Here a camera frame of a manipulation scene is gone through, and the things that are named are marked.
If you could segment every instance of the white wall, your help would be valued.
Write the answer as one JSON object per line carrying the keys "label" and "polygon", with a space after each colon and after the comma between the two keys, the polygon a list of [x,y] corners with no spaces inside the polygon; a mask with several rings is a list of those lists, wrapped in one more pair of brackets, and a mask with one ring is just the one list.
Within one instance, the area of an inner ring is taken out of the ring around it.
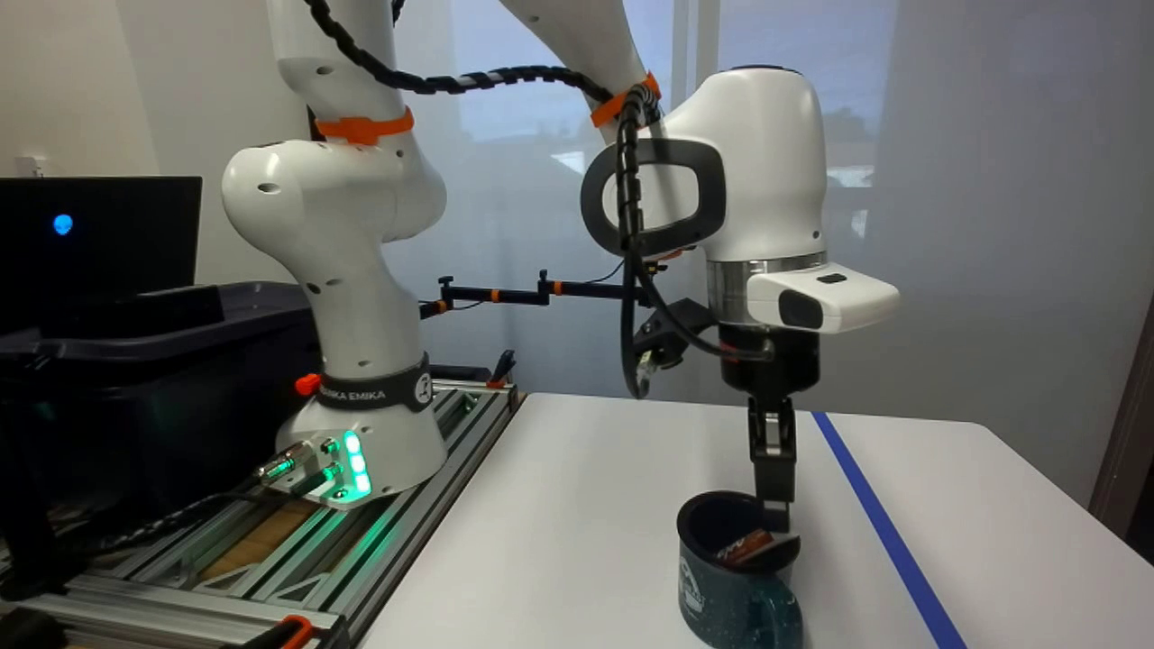
{"label": "white wall", "polygon": [[0,175],[44,152],[59,177],[202,177],[197,282],[288,279],[219,210],[239,147],[307,133],[259,0],[7,0],[0,116]]}
{"label": "white wall", "polygon": [[0,175],[39,152],[52,175],[157,175],[145,103],[111,0],[0,3]]}
{"label": "white wall", "polygon": [[285,92],[262,0],[120,0],[157,169],[205,177],[197,282],[288,279],[243,242],[219,210],[219,175],[239,147],[307,133]]}
{"label": "white wall", "polygon": [[976,418],[1089,501],[1154,293],[1154,3],[901,0],[871,240],[905,315],[819,392]]}

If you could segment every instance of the blue light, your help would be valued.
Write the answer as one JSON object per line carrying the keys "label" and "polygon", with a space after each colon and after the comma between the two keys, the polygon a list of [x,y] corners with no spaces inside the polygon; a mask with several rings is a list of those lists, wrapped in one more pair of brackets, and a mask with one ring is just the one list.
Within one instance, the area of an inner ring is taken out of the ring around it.
{"label": "blue light", "polygon": [[52,233],[56,233],[59,240],[68,240],[71,227],[77,227],[71,213],[59,213],[59,217],[52,219]]}

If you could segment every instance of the black box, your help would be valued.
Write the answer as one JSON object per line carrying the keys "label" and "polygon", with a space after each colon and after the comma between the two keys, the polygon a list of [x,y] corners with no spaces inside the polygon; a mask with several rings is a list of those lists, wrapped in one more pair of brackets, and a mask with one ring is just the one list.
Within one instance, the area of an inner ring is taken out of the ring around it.
{"label": "black box", "polygon": [[16,567],[52,564],[60,520],[141,525],[231,490],[273,454],[297,377],[320,370],[313,317],[297,285],[211,293],[219,311],[205,290],[125,302],[151,320],[135,336],[77,325],[71,338],[0,338],[0,533]]}

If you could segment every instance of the black cable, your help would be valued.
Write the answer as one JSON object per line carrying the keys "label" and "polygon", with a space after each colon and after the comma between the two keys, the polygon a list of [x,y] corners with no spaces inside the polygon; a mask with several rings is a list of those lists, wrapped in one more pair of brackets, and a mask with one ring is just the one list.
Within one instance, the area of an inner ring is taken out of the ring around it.
{"label": "black cable", "polygon": [[413,93],[468,93],[511,82],[568,82],[584,92],[590,103],[611,103],[612,93],[574,69],[554,65],[511,65],[511,69],[487,69],[467,76],[413,76],[401,69],[384,65],[377,55],[360,52],[354,38],[332,17],[325,0],[302,0],[318,21],[318,28],[346,55],[356,69],[364,69],[384,88],[401,88]]}
{"label": "black cable", "polygon": [[[735,346],[714,346],[706,338],[700,338],[694,329],[685,329],[685,320],[666,308],[666,299],[660,295],[652,275],[646,270],[642,257],[640,257],[640,233],[646,227],[642,224],[642,186],[640,186],[640,160],[636,160],[636,147],[640,147],[640,116],[646,112],[646,120],[657,116],[652,103],[646,92],[633,92],[628,103],[624,103],[624,112],[617,120],[617,224],[619,224],[619,249],[624,249],[624,275],[628,275],[628,295],[633,293],[633,279],[642,282],[642,293],[648,295],[648,302],[657,308],[657,315],[697,352],[702,355],[714,355],[720,361],[771,361],[771,352],[735,352]],[[640,361],[636,355],[636,338],[633,333],[624,336],[624,325],[633,329],[636,325],[636,302],[624,299],[619,302],[619,366],[628,370],[628,385],[633,392],[640,397],[636,391],[636,371],[633,366]]]}
{"label": "black cable", "polygon": [[602,275],[602,279],[568,282],[568,285],[606,285],[612,275],[619,275],[619,266],[624,266],[624,260],[619,260],[611,275]]}

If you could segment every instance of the orange accent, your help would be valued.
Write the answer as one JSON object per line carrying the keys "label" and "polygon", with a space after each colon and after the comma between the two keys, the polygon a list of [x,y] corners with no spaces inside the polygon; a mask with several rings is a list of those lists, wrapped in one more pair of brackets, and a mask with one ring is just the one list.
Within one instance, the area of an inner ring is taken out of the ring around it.
{"label": "orange accent", "polygon": [[307,616],[285,616],[282,624],[298,624],[294,640],[285,640],[282,649],[302,649],[313,640],[313,624]]}
{"label": "orange accent", "polygon": [[379,122],[364,116],[337,120],[337,122],[318,122],[325,140],[346,140],[354,147],[370,147],[387,138],[413,133],[414,120],[405,112],[401,120]]}
{"label": "orange accent", "polygon": [[[660,88],[652,76],[646,76],[640,88],[646,88],[652,99],[660,99]],[[624,93],[612,93],[606,106],[590,110],[590,126],[606,126],[612,122],[619,112],[624,112],[624,103],[628,103],[633,92]]]}
{"label": "orange accent", "polygon": [[313,397],[318,391],[320,391],[320,377],[318,371],[307,371],[307,377],[298,377],[297,382],[294,382],[294,391],[297,391],[297,397]]}

